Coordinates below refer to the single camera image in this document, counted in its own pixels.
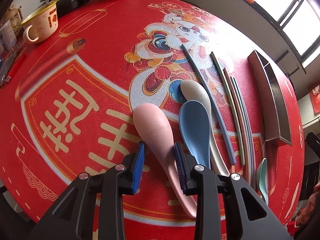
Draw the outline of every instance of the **silver screw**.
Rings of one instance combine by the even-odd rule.
[[[232,173],[231,174],[231,179],[233,180],[239,180],[240,179],[240,175],[238,173]]]
[[[85,173],[85,172],[79,175],[79,179],[87,179],[88,177],[89,177],[88,173]]]
[[[116,170],[117,170],[117,171],[123,171],[124,168],[125,168],[125,166],[124,166],[123,164],[118,164],[118,165],[116,165]]]
[[[196,166],[195,166],[195,170],[196,170],[196,171],[204,171],[204,166],[202,166],[202,165],[196,165]]]

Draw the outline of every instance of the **table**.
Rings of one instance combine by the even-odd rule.
[[[244,173],[236,128],[219,62],[236,77],[254,134],[256,166],[268,159],[269,206],[285,224],[297,204],[304,145],[297,100],[280,69],[292,146],[264,142],[259,93],[247,57],[256,44],[212,14],[178,0],[91,0],[59,19],[58,30],[27,57],[0,91],[0,177],[22,209],[38,221],[81,172],[105,172],[136,150],[140,138],[132,110],[144,102],[159,106],[182,141],[178,87],[196,75],[180,49],[193,57],[210,81],[236,154],[231,166],[216,120],[214,135],[230,172]],[[147,151],[140,190],[124,196],[128,240],[193,239],[195,221],[179,205],[162,167]],[[221,209],[222,232],[225,233]],[[94,239],[97,237],[94,223]]]

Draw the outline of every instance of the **mug handle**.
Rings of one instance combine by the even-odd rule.
[[[32,27],[32,25],[28,26],[25,30],[24,30],[24,33],[23,33],[23,40],[25,41],[25,43],[28,43],[28,44],[33,44],[35,43],[39,37],[36,37],[34,40],[30,39],[29,37],[29,30],[30,28]]]

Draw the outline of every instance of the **hand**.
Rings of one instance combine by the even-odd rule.
[[[309,200],[307,206],[302,210],[301,215],[296,221],[296,225],[305,225],[309,222],[311,215],[313,214],[314,207],[316,206],[317,195],[320,194],[320,182],[315,186],[315,193],[313,193]]]

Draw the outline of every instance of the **yellow mug rim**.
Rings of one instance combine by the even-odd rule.
[[[44,11],[46,11],[47,9],[49,9],[50,7],[52,7],[53,5],[55,5],[57,3],[57,1],[53,1],[53,2],[49,2],[47,7],[44,7],[40,12],[38,12],[36,15],[33,15],[32,17],[28,18],[34,11],[38,10],[39,8],[41,8],[42,5],[39,8],[35,9],[27,18],[25,18],[22,22],[21,25],[24,25],[25,23],[27,23],[28,21],[31,21],[32,19],[34,19],[35,17],[37,17],[38,15],[42,14]]]

